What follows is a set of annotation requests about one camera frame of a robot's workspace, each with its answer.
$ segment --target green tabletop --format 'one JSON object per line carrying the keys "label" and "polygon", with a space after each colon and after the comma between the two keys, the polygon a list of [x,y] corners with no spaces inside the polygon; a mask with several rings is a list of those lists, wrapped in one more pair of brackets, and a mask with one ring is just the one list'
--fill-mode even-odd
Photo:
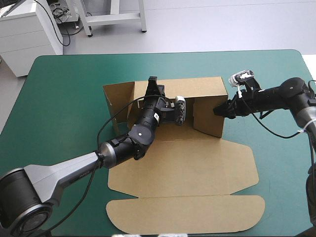
{"label": "green tabletop", "polygon": [[[262,88],[291,77],[312,79],[295,50],[42,56],[29,76],[0,136],[0,174],[28,164],[52,165],[96,150],[96,135],[109,118],[102,85],[133,80],[222,76],[251,69]],[[263,122],[272,130],[293,134],[298,128],[289,111],[273,112]],[[111,126],[101,140],[114,136]],[[284,140],[265,131],[252,116],[225,120],[224,139],[253,149],[259,184],[238,195],[260,195],[266,201],[261,221],[232,236],[291,236],[309,228],[305,181],[310,166],[305,134]],[[106,236],[121,233],[105,206],[127,195],[108,189],[108,171],[98,170],[83,204],[60,227],[57,236]],[[88,178],[64,191],[48,228],[80,199]]]}

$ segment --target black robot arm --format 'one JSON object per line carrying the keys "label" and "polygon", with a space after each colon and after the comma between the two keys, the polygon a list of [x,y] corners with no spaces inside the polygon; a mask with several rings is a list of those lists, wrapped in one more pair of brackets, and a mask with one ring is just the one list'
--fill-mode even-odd
{"label": "black robot arm", "polygon": [[[316,99],[310,83],[301,78],[290,78],[280,86],[261,89],[254,78],[252,71],[242,71],[230,77],[231,86],[238,88],[238,92],[232,100],[214,108],[215,115],[234,119],[236,116],[247,116],[260,112],[260,118],[264,118],[273,110],[290,110],[297,125],[309,136],[311,153],[316,150]],[[316,226],[316,199],[314,197],[315,171],[308,172],[306,183],[307,200],[311,223]]]}
{"label": "black robot arm", "polygon": [[166,98],[164,86],[150,77],[137,122],[127,134],[103,142],[98,151],[52,166],[28,165],[0,178],[0,237],[28,237],[60,204],[63,189],[95,169],[112,168],[130,158],[142,158],[162,122],[182,125],[185,99]]}

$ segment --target cardboard box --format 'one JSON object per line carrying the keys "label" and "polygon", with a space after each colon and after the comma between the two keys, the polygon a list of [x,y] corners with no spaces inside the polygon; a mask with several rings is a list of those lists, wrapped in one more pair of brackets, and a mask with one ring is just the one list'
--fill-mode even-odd
{"label": "cardboard box", "polygon": [[[145,94],[147,81],[105,85],[114,114]],[[183,126],[161,124],[145,157],[130,159],[109,172],[109,188],[137,199],[113,200],[106,210],[120,230],[130,234],[227,233],[253,227],[265,202],[259,196],[231,195],[258,183],[249,147],[221,139],[224,119],[213,108],[227,100],[220,77],[158,80],[167,97],[186,98]],[[134,103],[114,121],[128,126],[141,105]]]}

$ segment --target cardboard flap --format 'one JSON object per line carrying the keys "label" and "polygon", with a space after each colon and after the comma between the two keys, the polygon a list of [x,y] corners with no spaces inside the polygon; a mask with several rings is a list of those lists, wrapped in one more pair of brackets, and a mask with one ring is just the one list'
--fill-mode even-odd
{"label": "cardboard flap", "polygon": [[109,171],[109,188],[140,198],[228,195],[259,181],[252,150],[223,139],[154,141]]}
{"label": "cardboard flap", "polygon": [[228,233],[247,230],[261,219],[260,196],[200,196],[114,200],[106,210],[129,234]]}
{"label": "cardboard flap", "polygon": [[[103,86],[105,98],[112,116],[133,100],[134,86],[134,81]],[[128,109],[118,114],[114,121],[126,122],[127,113]]]}

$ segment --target black cable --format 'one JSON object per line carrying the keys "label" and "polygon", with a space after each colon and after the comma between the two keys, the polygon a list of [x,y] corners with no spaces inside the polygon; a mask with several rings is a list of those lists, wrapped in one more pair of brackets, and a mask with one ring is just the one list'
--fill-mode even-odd
{"label": "black cable", "polygon": [[54,230],[56,227],[58,227],[60,224],[62,224],[68,217],[71,216],[71,214],[74,213],[74,211],[78,208],[78,206],[83,202],[83,200],[85,199],[89,189],[90,189],[90,186],[91,186],[91,183],[92,183],[92,180],[93,180],[93,177],[94,177],[94,173],[95,173],[95,170],[97,169],[97,167],[99,166],[100,164],[100,161],[97,161],[94,168],[93,168],[93,171],[91,173],[91,176],[90,176],[90,179],[89,179],[89,182],[88,182],[88,185],[87,187],[85,188],[85,191],[84,191],[84,194],[82,195],[81,199],[78,201],[78,203],[73,207],[73,209],[63,218],[61,219],[59,222],[57,222],[55,225],[53,225],[52,227],[50,227],[48,230],[42,232],[41,234],[35,236],[35,237],[40,237],[40,236],[44,236],[46,233]]}
{"label": "black cable", "polygon": [[250,113],[252,114],[252,116],[257,120],[258,123],[260,123],[261,126],[263,126],[268,132],[272,133],[274,136],[277,136],[277,137],[280,137],[280,138],[284,138],[284,139],[289,139],[289,138],[292,138],[292,137],[295,137],[297,136],[298,134],[300,134],[300,132],[296,132],[294,133],[293,135],[291,136],[282,136],[282,135],[279,135],[273,131],[271,131],[270,129],[268,129],[258,118],[257,116],[255,116],[254,112],[252,111],[252,109],[247,105],[247,103],[245,102],[245,100],[243,98],[241,98],[242,101],[244,102],[244,104],[246,105],[246,107],[249,109]]}
{"label": "black cable", "polygon": [[169,99],[168,97],[165,97],[165,96],[161,96],[161,95],[145,95],[145,96],[142,96],[142,97],[139,97],[135,100],[132,100],[131,102],[127,103],[122,109],[120,109],[115,115],[113,115],[112,117],[110,117],[104,124],[103,126],[100,128],[99,132],[98,132],[98,135],[97,135],[97,146],[98,146],[98,152],[100,152],[100,134],[101,132],[103,131],[103,129],[105,128],[106,125],[108,125],[108,123],[114,119],[119,113],[121,113],[124,109],[126,109],[129,105],[133,104],[134,102],[140,100],[140,99],[144,99],[144,98],[148,98],[148,97],[160,97],[160,98],[164,98],[164,99],[167,99],[169,100],[171,103],[172,103],[172,100]]}
{"label": "black cable", "polygon": [[309,81],[308,81],[308,88],[309,88],[310,91],[312,92],[312,94],[311,94],[311,99],[314,99],[314,98],[315,98],[315,92],[314,92],[314,90],[312,89],[312,86],[311,86],[311,82],[312,82],[312,81],[316,82],[315,80],[309,80]]}
{"label": "black cable", "polygon": [[70,34],[69,34],[68,30],[67,30],[67,27],[64,25],[64,22],[62,22],[62,20],[60,20],[60,18],[57,18],[57,19],[60,21],[60,24],[63,26],[63,28],[64,28],[64,29],[66,30],[66,32],[67,32],[67,35],[68,35],[68,44],[67,44],[66,46],[69,46],[71,40],[70,40]]}
{"label": "black cable", "polygon": [[57,32],[56,32],[55,26],[54,26],[54,24],[53,24],[53,21],[51,20],[51,18],[50,18],[50,16],[49,16],[47,10],[45,9],[45,7],[44,7],[39,1],[37,1],[37,0],[33,0],[33,1],[36,2],[36,3],[38,3],[38,4],[44,9],[44,11],[46,12],[46,14],[47,14],[47,16],[48,16],[48,18],[49,18],[49,20],[50,20],[50,22],[51,22],[51,25],[53,26],[55,35],[56,35],[58,41],[61,43],[61,45],[62,45],[62,46],[65,46],[65,47],[69,46],[69,45],[70,45],[70,36],[69,36],[69,42],[68,42],[68,44],[63,44],[63,43],[60,41],[60,39],[58,38],[58,35],[57,35]]}

